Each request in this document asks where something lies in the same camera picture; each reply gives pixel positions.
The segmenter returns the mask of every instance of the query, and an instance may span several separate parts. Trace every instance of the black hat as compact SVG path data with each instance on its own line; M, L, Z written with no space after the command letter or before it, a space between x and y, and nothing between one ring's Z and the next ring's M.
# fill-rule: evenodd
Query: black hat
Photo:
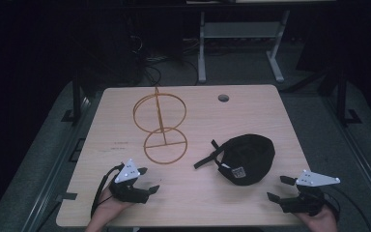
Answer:
M218 171L237 186L249 186L261 181L270 171L275 150L272 141L258 134L245 134L231 138L220 147L212 141L215 151L194 164L201 165L214 160ZM216 157L224 152L222 161Z

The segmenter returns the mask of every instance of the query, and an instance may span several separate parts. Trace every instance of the gray floor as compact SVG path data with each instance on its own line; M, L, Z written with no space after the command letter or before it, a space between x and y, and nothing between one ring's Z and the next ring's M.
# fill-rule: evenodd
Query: gray floor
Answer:
M277 83L265 54L271 46L271 42L255 43L221 56L207 56L208 80L205 85L272 84L284 89L311 74L296 71L301 44L284 43L277 60L286 80ZM185 59L196 65L196 55ZM168 61L154 67L162 73L161 86L193 85L197 78L189 63L179 65ZM296 93L281 94L281 98L312 171L340 177L340 189L356 201L371 224L371 185L364 174L365 169L357 162L357 155L363 154L371 167L371 110L360 91L349 85L347 106L357 112L362 124L341 127L332 110L335 95L320 97L316 92L319 82L315 81ZM139 85L149 86L150 83L144 78ZM57 203L56 198L66 191L75 167L75 163L68 159L78 139L86 136L100 98L101 91L86 101L83 118L72 127L71 123L61 122L65 111L72 108L71 85L65 87L0 203L0 231L36 231L40 224L43 225L41 231L83 231L83 228L57 226L58 208L52 214L50 211ZM324 191L340 202L340 231L368 231L361 214L343 195L331 188L324 188ZM262 229L266 232L308 231L304 226Z

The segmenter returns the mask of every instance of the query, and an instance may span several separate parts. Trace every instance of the dark background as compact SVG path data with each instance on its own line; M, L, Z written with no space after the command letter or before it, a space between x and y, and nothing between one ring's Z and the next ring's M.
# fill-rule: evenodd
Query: dark background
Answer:
M0 1L0 199L74 76L86 95L133 86L142 60L131 52L132 30L145 45L173 57L181 56L184 35L198 33L196 12L143 13L128 27L122 14L91 11L102 2L85 3ZM371 106L371 1L340 1L321 12L292 10L284 40L298 38L306 41L299 69L340 67Z

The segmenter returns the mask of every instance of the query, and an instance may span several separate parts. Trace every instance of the wooden table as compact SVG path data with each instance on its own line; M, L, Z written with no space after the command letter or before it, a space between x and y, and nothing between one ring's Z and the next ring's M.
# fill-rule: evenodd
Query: wooden table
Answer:
M187 139L185 155L172 164L156 164L144 153L148 134L133 120L133 107L143 97L155 92L152 87L117 88L104 91L79 161L71 177L68 192L75 200L64 200L57 223L83 227L90 220L90 210L102 176L113 166L133 159L148 172L134 185L147 189L160 185L147 204L137 204L111 222L113 226L252 226L291 225L300 221L282 213L267 198L267 191L282 197L297 196L295 187L281 184L279 176L298 177L309 169L284 105L274 86L193 86L160 87L160 93L179 97L186 105L185 120L177 127ZM227 95L222 102L218 96ZM185 110L180 101L159 97L164 126L174 126ZM136 112L139 125L157 129L156 101L144 102ZM228 139L256 133L272 140L273 165L259 183L238 187L225 179L212 161L195 170L193 164L213 150L211 141L220 145ZM174 131L167 139L176 139ZM162 147L153 156L172 160L184 144Z

